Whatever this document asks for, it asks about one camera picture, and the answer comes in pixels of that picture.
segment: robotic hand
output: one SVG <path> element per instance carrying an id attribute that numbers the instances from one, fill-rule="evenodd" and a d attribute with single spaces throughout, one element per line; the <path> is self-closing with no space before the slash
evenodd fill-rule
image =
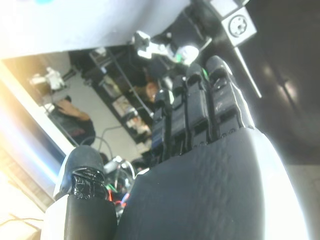
<path id="1" fill-rule="evenodd" d="M 117 226 L 102 161 L 80 146 L 67 158 L 41 239 L 308 239 L 285 168 L 255 128 L 219 57 L 192 64 L 155 98 L 154 160 L 136 178 Z"/>

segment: human hand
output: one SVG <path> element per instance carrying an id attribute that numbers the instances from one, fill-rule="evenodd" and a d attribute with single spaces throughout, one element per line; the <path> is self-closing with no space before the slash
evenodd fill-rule
<path id="1" fill-rule="evenodd" d="M 80 115 L 80 111 L 78 108 L 73 106 L 71 102 L 63 99 L 57 103 L 57 106 L 59 107 L 59 112 L 73 117 L 78 117 Z"/>

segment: white wall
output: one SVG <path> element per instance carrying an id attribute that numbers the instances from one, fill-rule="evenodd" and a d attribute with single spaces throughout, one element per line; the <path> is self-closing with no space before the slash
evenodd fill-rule
<path id="1" fill-rule="evenodd" d="M 79 74 L 70 78 L 67 83 L 70 84 L 67 94 L 72 98 L 72 104 L 91 117 L 97 136 L 101 136 L 105 128 L 121 125 L 96 92 L 84 85 L 84 80 Z M 129 161 L 140 157 L 136 143 L 124 128 L 107 131 L 104 139 L 109 143 L 114 156 L 119 155 Z M 96 140 L 92 147 L 98 149 L 99 144 L 100 141 Z M 110 156 L 104 143 L 101 151 Z"/>
<path id="2" fill-rule="evenodd" d="M 137 30 L 153 36 L 189 1 L 1 0 L 0 59 L 123 45 Z"/>

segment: person's arm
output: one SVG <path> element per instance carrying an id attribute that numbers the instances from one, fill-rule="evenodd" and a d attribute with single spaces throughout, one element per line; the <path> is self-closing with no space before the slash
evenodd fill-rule
<path id="1" fill-rule="evenodd" d="M 77 118 L 80 121 L 89 121 L 90 116 L 83 111 L 80 111 L 78 108 L 73 106 L 71 102 L 67 100 L 61 100 L 57 103 L 59 107 L 59 112 Z"/>

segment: person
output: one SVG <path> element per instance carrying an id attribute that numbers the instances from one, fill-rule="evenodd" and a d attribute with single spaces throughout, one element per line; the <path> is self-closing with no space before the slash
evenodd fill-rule
<path id="1" fill-rule="evenodd" d="M 58 128 L 62 128 L 62 132 L 67 133 L 72 144 L 91 145 L 95 141 L 96 131 L 90 116 L 75 107 L 69 96 L 58 101 L 55 107 L 50 118 Z"/>

